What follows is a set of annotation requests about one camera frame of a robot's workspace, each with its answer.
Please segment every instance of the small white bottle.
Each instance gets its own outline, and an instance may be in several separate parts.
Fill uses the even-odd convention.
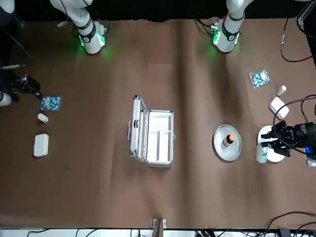
[[[42,122],[45,122],[45,123],[48,121],[48,117],[41,114],[41,113],[39,113],[38,119],[41,120]]]
[[[276,95],[277,95],[277,96],[280,96],[280,95],[282,95],[285,91],[286,91],[286,86],[283,85],[283,86],[281,86],[281,87],[277,90]]]
[[[268,160],[268,147],[262,147],[261,143],[257,145],[257,161],[264,164]]]

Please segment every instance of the blue pill packet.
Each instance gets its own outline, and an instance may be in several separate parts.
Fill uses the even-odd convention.
[[[261,87],[270,82],[269,74],[266,70],[262,70],[258,73],[250,73],[250,79],[254,88]]]
[[[59,111],[61,101],[61,95],[43,96],[41,100],[41,110]]]

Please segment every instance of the small bottle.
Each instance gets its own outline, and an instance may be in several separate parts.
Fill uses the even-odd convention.
[[[48,121],[48,117],[41,113],[38,115],[38,119],[45,123]]]
[[[268,147],[262,147],[261,143],[257,145],[257,161],[264,164],[268,160]]]
[[[280,95],[282,95],[285,91],[286,91],[286,86],[283,85],[283,86],[281,86],[281,87],[277,90],[276,95],[277,95],[277,96],[280,96]]]
[[[228,147],[231,143],[233,143],[235,140],[235,135],[229,134],[227,137],[223,140],[223,144],[225,147]]]

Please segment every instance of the brown paper backdrop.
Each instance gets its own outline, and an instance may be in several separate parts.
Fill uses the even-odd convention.
[[[0,108],[0,223],[23,227],[263,228],[293,210],[316,211],[316,169],[296,152],[278,164],[256,161],[256,136],[272,123],[268,104],[281,85],[286,102],[315,93],[311,60],[281,59],[285,20],[245,20],[230,54],[202,39],[192,20],[111,22],[108,46],[84,53],[72,25],[27,23],[19,39],[33,55],[29,73],[44,94],[61,94],[59,112],[37,120],[40,102],[21,95]],[[306,38],[289,21],[284,54],[309,54]],[[12,62],[25,61],[17,47]],[[249,73],[268,70],[272,82],[254,90]],[[150,168],[129,157],[127,124],[141,94],[152,109],[174,111],[174,163]],[[315,120],[314,102],[305,110]],[[288,124],[303,122],[299,105]],[[228,123],[243,148],[219,160],[212,135]],[[49,155],[33,159],[34,136],[49,135]],[[274,227],[295,228],[309,218],[285,217]]]

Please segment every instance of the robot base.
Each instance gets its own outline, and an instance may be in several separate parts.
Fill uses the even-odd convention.
[[[90,42],[85,42],[87,39],[85,39],[84,36],[79,36],[82,47],[89,55],[98,53],[106,45],[104,34],[104,30],[106,28],[98,22],[94,22],[94,24],[96,25],[97,30],[92,36]]]
[[[213,44],[223,53],[230,53],[237,44],[239,34],[233,41],[228,41],[222,30],[223,23],[223,19],[215,23],[215,26],[218,26],[219,30],[213,37]]]

